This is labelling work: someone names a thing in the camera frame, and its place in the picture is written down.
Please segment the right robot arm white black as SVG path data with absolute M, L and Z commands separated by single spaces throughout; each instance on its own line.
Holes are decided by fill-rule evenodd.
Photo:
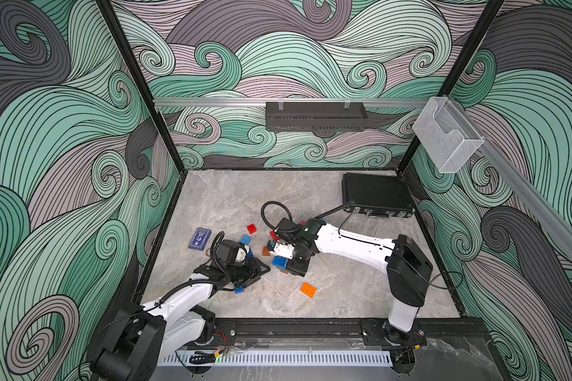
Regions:
M 382 272 L 393 297 L 383 329 L 386 340 L 398 347 L 423 343 L 414 323 L 425 304 L 434 266 L 413 239 L 403 234 L 396 238 L 365 236 L 317 218 L 304 224 L 284 218 L 273 232 L 278 243 L 272 252 L 285 259 L 281 269 L 290 274 L 304 277 L 311 258 L 319 253 L 345 257 Z

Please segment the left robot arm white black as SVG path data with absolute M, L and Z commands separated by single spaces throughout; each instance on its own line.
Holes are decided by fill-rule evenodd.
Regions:
M 215 315 L 201 303 L 229 291 L 229 284 L 233 291 L 245 289 L 268 272 L 253 257 L 223 268 L 207 261 L 163 297 L 142 306 L 125 304 L 99 329 L 99 347 L 87 354 L 90 379 L 149 380 L 158 363 L 184 344 L 213 340 Z

